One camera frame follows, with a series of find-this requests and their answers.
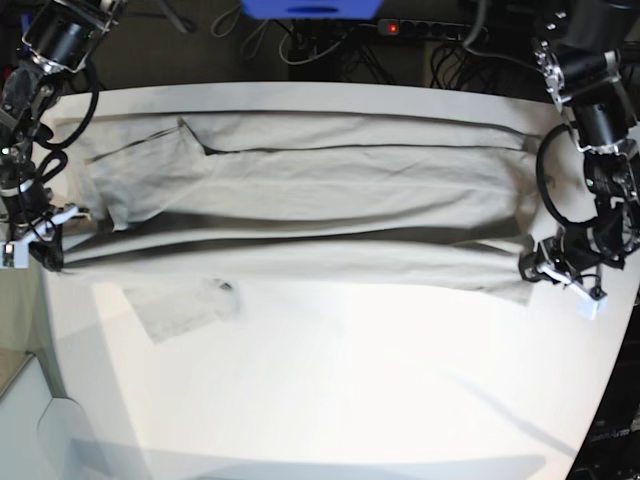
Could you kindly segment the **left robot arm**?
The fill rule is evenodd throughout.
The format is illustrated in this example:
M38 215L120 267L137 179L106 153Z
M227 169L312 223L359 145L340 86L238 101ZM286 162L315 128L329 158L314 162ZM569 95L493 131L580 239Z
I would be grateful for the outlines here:
M549 1L537 19L533 52L562 118L542 140L535 174L555 236L519 263L524 280L549 281L599 303L603 267L621 270L639 248L638 119L620 73L620 50L639 18L636 1ZM584 182L596 214L571 221L554 204L545 159L561 135L583 156Z

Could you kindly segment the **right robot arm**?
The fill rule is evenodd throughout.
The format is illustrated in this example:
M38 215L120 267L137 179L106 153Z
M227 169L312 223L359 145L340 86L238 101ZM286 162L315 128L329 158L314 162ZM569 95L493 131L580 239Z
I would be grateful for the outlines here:
M63 226L87 216L57 206L47 184L68 164L69 148L97 109L100 86L92 55L126 7L123 1L50 1L22 37L28 54L1 91L1 266L24 269L35 258L59 272ZM42 117L77 74L88 82L89 107L76 130L56 142Z

